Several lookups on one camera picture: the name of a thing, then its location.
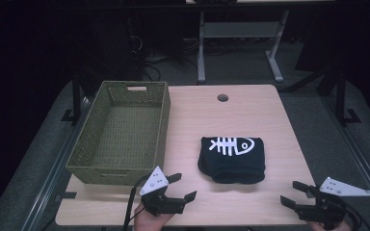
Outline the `white metal desk frame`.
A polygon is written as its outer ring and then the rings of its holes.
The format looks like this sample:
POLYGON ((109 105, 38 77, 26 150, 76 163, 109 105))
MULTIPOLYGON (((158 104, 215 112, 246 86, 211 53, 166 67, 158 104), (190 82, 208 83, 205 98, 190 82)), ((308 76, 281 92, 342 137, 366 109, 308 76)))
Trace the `white metal desk frame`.
POLYGON ((204 13, 199 14, 198 32, 198 82, 204 83, 204 41, 206 39, 274 39, 273 48, 266 51, 266 59, 275 81, 281 83, 283 76, 278 67, 276 54, 283 35, 289 11, 281 14, 279 21, 265 22, 206 22, 204 13))

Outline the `aluminium rail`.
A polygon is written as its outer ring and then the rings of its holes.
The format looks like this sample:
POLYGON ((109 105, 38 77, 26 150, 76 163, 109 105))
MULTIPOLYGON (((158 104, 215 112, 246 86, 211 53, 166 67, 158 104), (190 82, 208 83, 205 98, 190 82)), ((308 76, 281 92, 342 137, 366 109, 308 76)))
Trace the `aluminium rail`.
POLYGON ((51 194, 53 193, 61 173, 66 169, 66 161, 71 153, 71 149, 75 144, 78 134, 82 129, 82 120, 87 115, 87 110, 91 106, 90 100, 84 96, 82 101, 78 103, 80 107, 80 117, 73 120, 73 124, 68 130, 66 140, 59 151, 53 166, 50 168, 45 180, 43 181, 37 196, 34 199, 32 208, 23 221, 21 231, 37 231, 38 225, 42 218, 43 212, 49 202, 51 194))
POLYGON ((348 129, 348 126, 345 123, 341 122, 338 116, 335 114, 335 108, 332 101, 324 96, 321 97, 321 101, 323 102, 326 111, 329 113, 334 126, 337 128, 340 135, 343 137, 346 145, 350 149, 355 164, 370 190, 370 165, 365 159, 363 152, 361 151, 359 145, 357 144, 354 136, 348 129))

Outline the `person's left hand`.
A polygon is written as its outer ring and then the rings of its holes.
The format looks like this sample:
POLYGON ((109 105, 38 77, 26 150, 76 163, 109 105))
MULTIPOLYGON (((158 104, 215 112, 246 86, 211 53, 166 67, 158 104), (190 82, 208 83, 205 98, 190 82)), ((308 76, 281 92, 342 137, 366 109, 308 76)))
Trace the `person's left hand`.
POLYGON ((135 231, 161 231, 164 225, 173 218, 173 214, 162 214, 159 217, 149 213, 145 206, 140 203, 135 209, 135 231))

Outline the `green woven basket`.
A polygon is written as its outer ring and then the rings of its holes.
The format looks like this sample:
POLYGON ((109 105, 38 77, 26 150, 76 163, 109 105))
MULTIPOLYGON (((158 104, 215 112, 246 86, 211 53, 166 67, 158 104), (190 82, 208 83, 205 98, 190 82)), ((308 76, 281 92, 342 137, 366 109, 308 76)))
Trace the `green woven basket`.
POLYGON ((67 170, 85 184, 134 185, 164 165, 170 109, 165 82, 103 82, 67 170))

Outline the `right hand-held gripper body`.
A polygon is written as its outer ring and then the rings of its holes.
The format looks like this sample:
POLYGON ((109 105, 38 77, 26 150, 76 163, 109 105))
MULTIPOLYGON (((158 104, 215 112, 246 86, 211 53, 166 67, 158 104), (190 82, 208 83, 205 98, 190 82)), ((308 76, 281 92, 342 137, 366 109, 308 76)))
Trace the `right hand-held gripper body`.
POLYGON ((370 196, 370 191, 327 177, 320 186, 308 185, 308 198, 314 198, 314 205, 296 204, 296 214, 305 221, 321 222, 328 230, 336 227, 348 217, 352 229, 358 230, 362 225, 370 228, 367 221, 343 197, 370 196))

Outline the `black metal stand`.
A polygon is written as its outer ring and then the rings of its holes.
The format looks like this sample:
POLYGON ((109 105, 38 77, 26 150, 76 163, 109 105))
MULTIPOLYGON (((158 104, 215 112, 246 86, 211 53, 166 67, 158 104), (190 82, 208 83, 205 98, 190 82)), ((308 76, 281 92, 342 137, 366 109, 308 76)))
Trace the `black metal stand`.
POLYGON ((340 67, 328 66, 317 92, 321 96, 328 96, 335 90, 335 103, 333 112, 342 126, 348 123, 360 123, 357 113, 353 109, 345 108, 346 76, 340 67))
POLYGON ((80 90, 80 74, 75 72, 71 81, 72 86, 72 108, 67 109, 63 116, 62 121, 68 121, 74 126, 81 116, 81 90, 80 90))

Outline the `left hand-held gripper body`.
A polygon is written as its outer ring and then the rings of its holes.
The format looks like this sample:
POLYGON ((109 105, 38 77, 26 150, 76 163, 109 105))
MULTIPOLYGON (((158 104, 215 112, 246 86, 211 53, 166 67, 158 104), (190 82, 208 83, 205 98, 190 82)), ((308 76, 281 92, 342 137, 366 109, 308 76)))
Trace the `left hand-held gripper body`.
POLYGON ((170 184, 167 177, 161 168, 156 167, 140 189, 141 201, 145 209, 154 216, 182 214, 186 205, 184 197, 166 196, 166 190, 170 184))

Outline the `person's right hand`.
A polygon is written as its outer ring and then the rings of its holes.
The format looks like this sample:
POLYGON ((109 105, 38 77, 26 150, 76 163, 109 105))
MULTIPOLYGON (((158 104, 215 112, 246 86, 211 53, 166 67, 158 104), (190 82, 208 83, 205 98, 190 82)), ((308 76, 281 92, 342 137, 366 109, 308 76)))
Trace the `person's right hand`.
POLYGON ((326 229, 325 225, 321 222, 308 221, 307 224, 313 231, 352 231, 352 227, 346 221, 340 222, 331 230, 326 229))

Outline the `black fishbone print garment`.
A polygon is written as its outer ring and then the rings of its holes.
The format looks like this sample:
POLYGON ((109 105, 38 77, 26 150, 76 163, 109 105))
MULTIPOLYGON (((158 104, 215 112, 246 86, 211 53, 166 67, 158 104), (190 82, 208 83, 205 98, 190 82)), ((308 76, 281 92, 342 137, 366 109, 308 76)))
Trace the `black fishbone print garment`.
POLYGON ((265 179, 260 138, 202 137, 198 169, 220 184, 256 184, 265 179))

